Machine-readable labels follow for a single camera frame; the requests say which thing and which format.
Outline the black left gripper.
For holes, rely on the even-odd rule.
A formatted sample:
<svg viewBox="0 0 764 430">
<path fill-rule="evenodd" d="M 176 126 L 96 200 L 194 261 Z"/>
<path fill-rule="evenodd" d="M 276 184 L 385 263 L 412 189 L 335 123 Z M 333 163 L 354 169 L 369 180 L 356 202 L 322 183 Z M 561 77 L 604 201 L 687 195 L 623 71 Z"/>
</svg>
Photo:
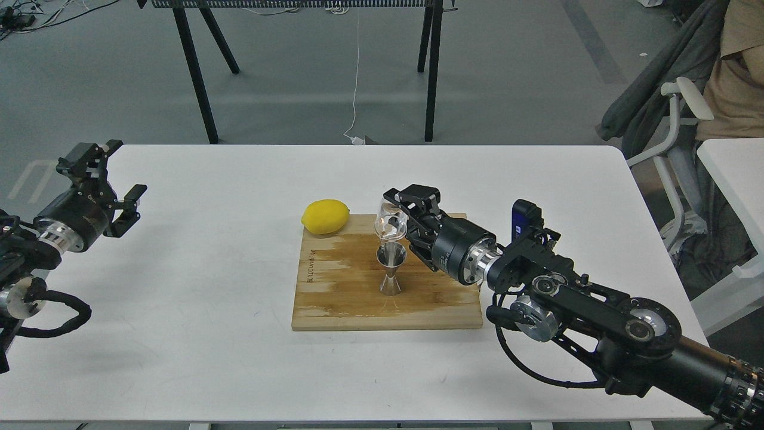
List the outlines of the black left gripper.
<svg viewBox="0 0 764 430">
<path fill-rule="evenodd" d="M 63 255 L 87 251 L 98 237 L 120 238 L 137 223 L 141 196 L 147 185 L 136 183 L 122 201 L 107 181 L 107 159 L 123 147 L 122 140 L 106 144 L 79 143 L 58 159 L 56 172 L 71 187 L 61 193 L 33 219 L 41 242 Z"/>
</svg>

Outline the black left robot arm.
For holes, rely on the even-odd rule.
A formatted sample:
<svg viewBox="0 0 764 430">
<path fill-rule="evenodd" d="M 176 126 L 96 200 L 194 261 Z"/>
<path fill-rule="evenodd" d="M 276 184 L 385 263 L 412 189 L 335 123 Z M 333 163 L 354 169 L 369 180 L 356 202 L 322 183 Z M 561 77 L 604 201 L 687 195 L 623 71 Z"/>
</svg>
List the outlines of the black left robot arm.
<svg viewBox="0 0 764 430">
<path fill-rule="evenodd" d="M 36 269 L 51 271 L 63 255 L 87 251 L 98 237 L 120 238 L 141 217 L 139 199 L 147 190 L 136 183 L 118 199 L 107 181 L 107 161 L 122 147 L 121 140 L 103 145 L 79 143 L 59 159 L 56 170 L 71 187 L 50 202 L 32 222 L 2 212 L 1 235 L 1 371 L 10 369 L 7 352 L 16 337 L 49 339 L 87 323 L 92 308 L 78 297 L 50 290 Z M 76 315 L 52 329 L 24 327 L 47 302 L 64 304 Z"/>
</svg>

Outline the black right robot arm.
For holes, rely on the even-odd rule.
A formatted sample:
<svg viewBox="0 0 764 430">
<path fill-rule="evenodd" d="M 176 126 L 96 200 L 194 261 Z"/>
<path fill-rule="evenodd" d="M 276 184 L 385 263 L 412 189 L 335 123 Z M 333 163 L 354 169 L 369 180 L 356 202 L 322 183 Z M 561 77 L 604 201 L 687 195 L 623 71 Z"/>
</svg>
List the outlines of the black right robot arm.
<svg viewBox="0 0 764 430">
<path fill-rule="evenodd" d="M 644 397 L 655 387 L 733 429 L 762 428 L 762 369 L 682 334 L 665 305 L 598 285 L 554 253 L 560 235 L 544 226 L 542 210 L 518 199 L 507 245 L 467 219 L 440 210 L 436 188 L 410 185 L 384 193 L 380 222 L 432 271 L 462 285 L 493 291 L 486 318 L 513 364 L 538 381 L 563 388 L 605 389 Z M 594 374 L 590 382 L 551 379 L 529 369 L 504 331 L 552 341 Z"/>
</svg>

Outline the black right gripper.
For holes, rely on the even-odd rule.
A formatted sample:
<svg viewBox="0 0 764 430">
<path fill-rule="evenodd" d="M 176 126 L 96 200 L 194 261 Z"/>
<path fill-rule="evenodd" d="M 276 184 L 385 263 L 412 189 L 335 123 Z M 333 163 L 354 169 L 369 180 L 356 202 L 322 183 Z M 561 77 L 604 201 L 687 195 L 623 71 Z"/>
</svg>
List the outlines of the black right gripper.
<svg viewBox="0 0 764 430">
<path fill-rule="evenodd" d="M 409 249 L 432 272 L 443 271 L 462 285 L 485 277 L 489 264 L 499 257 L 496 237 L 464 218 L 450 217 L 439 209 L 438 189 L 413 183 L 384 193 L 384 200 L 404 213 L 412 236 Z"/>
</svg>

